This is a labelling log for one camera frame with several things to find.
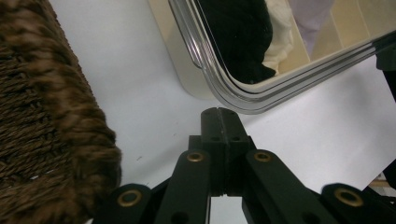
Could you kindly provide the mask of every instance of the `brass insert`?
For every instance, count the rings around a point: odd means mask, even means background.
[[[271,155],[266,152],[257,152],[254,154],[254,159],[256,159],[256,161],[270,161]]]
[[[364,204],[361,196],[349,189],[337,189],[334,195],[340,202],[352,207],[360,207]]]
[[[137,189],[131,189],[123,192],[117,202],[122,207],[131,207],[138,204],[142,200],[142,193]]]
[[[204,159],[204,155],[199,152],[192,152],[187,156],[187,160],[189,161],[202,161]]]

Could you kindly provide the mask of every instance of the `white table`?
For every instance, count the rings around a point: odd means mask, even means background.
[[[155,187],[172,174],[189,135],[200,134],[201,112],[222,105],[182,89],[147,0],[51,3],[118,135],[122,184]],[[275,152],[320,191],[334,182],[362,189],[396,158],[395,113],[372,57],[264,114],[240,118],[258,148]],[[212,206],[211,223],[246,223],[240,199]]]

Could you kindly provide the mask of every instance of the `white surface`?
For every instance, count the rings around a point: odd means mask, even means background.
[[[189,135],[200,134],[200,113],[220,103],[181,88],[146,0],[51,3],[118,134],[122,184],[156,186],[172,174]],[[320,191],[333,182],[364,188],[396,158],[395,112],[371,58],[262,115],[240,117],[258,148]],[[214,200],[211,223],[246,223],[240,200],[230,200]]]

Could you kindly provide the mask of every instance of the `woven rope texture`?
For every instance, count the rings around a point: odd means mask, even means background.
[[[120,157],[48,0],[0,0],[0,223],[84,223]]]

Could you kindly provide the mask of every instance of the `brown wicker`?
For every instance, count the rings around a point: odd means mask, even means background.
[[[0,0],[0,223],[84,223],[120,151],[48,0]]]

